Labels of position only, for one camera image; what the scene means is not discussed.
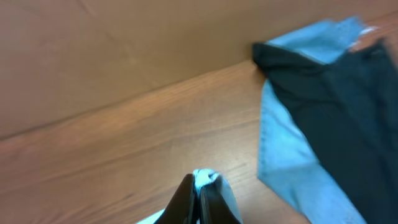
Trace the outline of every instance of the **wooden surface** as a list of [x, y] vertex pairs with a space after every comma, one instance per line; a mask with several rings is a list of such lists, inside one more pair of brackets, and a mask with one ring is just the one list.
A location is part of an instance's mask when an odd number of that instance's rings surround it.
[[396, 0], [2, 0], [0, 138], [249, 58], [249, 46]]
[[[398, 41], [398, 14], [370, 22]], [[229, 180], [245, 223], [304, 224], [256, 179], [264, 77], [246, 61], [0, 141], [0, 223], [135, 223], [186, 173]]]

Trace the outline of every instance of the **black cloth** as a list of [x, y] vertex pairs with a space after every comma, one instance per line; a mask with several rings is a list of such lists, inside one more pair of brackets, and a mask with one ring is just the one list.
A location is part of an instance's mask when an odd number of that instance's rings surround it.
[[384, 42], [329, 65], [254, 44], [253, 60], [364, 219], [398, 223], [398, 75]]

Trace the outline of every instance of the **wooden floor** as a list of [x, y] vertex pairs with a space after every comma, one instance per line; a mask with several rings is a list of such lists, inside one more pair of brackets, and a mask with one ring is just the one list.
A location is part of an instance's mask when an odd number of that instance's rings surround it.
[[[370, 24], [364, 45], [396, 49], [398, 14]], [[201, 167], [226, 176], [245, 223], [307, 223], [256, 179], [263, 83], [246, 61], [3, 139], [0, 223], [135, 223]]]

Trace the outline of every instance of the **crumpled blue cloth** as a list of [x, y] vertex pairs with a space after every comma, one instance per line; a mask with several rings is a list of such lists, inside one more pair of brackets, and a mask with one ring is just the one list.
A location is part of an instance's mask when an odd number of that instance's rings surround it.
[[[318, 63], [333, 63], [359, 37], [356, 17], [321, 21], [267, 42]], [[305, 136], [277, 99], [270, 81], [262, 91], [258, 178], [312, 224], [365, 224], [363, 217], [320, 165]]]

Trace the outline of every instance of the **beige wall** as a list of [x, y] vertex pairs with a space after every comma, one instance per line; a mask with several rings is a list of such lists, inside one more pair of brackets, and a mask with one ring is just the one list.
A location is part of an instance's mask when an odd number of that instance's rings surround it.
[[325, 17], [396, 0], [2, 0], [0, 138], [249, 58]]

